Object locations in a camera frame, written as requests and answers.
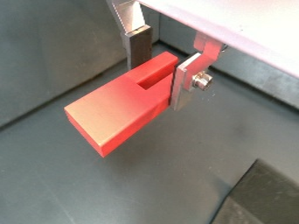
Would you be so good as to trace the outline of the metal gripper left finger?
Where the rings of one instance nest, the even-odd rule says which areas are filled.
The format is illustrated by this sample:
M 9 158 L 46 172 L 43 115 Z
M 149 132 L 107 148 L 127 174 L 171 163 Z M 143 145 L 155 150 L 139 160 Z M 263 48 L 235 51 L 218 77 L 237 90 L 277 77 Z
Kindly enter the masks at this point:
M 153 57 L 154 29 L 146 24 L 141 3 L 137 0 L 107 0 L 121 30 L 127 55 L 127 67 L 134 69 Z

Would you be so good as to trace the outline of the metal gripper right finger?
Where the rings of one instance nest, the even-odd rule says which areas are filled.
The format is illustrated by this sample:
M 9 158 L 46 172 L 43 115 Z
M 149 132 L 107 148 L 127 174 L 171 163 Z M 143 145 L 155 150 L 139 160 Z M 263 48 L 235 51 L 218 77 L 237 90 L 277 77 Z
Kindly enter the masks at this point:
M 194 40 L 197 52 L 174 69 L 173 90 L 170 105 L 174 110 L 181 110 L 193 98 L 195 88 L 202 91 L 211 86 L 213 77 L 206 70 L 218 60 L 223 44 L 206 34 L 197 32 Z

